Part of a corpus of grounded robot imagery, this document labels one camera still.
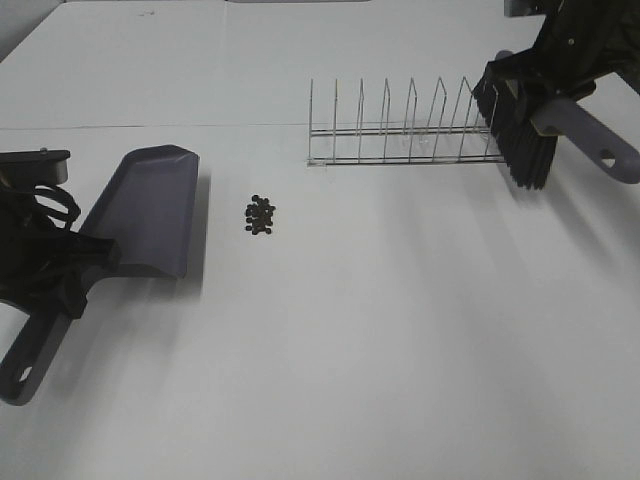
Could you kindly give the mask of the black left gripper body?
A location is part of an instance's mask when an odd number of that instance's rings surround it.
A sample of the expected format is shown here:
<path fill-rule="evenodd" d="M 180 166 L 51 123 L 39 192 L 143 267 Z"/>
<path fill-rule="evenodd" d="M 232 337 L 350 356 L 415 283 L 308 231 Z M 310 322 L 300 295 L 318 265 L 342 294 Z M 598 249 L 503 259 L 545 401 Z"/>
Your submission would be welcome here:
<path fill-rule="evenodd" d="M 16 300 L 49 276 L 48 263 L 80 214 L 68 180 L 68 150 L 1 154 L 1 298 Z"/>

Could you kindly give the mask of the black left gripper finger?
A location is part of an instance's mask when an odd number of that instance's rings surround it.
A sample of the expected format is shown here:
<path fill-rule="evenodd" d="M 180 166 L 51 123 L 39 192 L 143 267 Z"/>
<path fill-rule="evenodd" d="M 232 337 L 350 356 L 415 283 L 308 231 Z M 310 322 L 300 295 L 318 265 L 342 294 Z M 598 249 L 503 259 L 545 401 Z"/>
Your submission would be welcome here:
<path fill-rule="evenodd" d="M 96 238 L 80 233 L 71 236 L 69 261 L 75 265 L 115 272 L 120 260 L 121 249 L 114 239 Z"/>
<path fill-rule="evenodd" d="M 82 273 L 70 270 L 56 279 L 51 291 L 51 306 L 55 313 L 62 313 L 70 319 L 79 319 L 87 306 L 87 288 Z"/>

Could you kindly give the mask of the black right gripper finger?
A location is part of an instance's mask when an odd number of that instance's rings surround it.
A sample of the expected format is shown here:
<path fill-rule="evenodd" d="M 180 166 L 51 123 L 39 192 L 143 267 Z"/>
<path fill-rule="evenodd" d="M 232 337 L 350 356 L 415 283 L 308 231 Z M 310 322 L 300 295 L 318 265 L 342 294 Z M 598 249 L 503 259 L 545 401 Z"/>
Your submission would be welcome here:
<path fill-rule="evenodd" d="M 578 76 L 552 76 L 548 79 L 550 86 L 550 98 L 566 97 L 572 100 L 581 100 L 592 95 L 596 86 L 597 77 L 592 75 Z"/>
<path fill-rule="evenodd" d="M 487 74 L 487 85 L 496 89 L 506 85 L 514 86 L 516 92 L 553 92 L 549 61 L 533 47 L 517 53 L 500 50 L 495 59 L 487 64 Z"/>

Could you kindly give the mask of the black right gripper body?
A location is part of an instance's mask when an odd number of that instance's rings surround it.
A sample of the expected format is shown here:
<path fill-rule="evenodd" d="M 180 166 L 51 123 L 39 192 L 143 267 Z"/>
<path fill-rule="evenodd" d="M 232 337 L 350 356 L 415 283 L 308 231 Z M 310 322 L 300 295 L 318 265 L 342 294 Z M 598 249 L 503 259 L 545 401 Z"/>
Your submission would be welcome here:
<path fill-rule="evenodd" d="M 637 1 L 555 1 L 537 37 L 537 61 L 557 88 L 639 69 Z"/>

